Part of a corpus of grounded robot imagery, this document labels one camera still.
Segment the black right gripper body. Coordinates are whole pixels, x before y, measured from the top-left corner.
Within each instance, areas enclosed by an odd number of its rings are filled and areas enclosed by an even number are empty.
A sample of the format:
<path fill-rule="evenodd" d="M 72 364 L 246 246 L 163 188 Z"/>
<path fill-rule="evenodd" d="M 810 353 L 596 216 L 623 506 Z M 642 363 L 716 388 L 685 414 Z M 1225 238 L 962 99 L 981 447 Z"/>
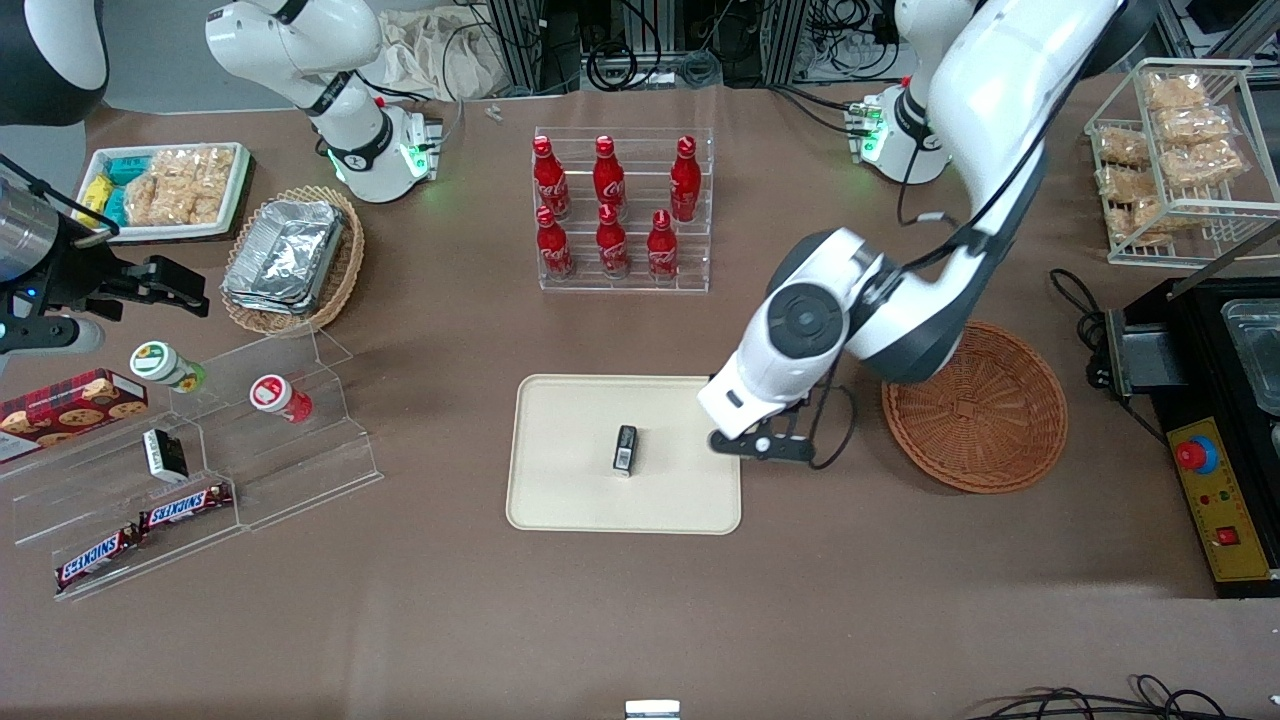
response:
<path fill-rule="evenodd" d="M 36 245 L 41 259 L 35 264 L 35 310 L 46 313 L 69 307 L 109 313 L 115 301 L 148 304 L 151 292 L 142 284 L 142 268 L 116 258 L 109 246 L 115 231 L 47 233 Z"/>

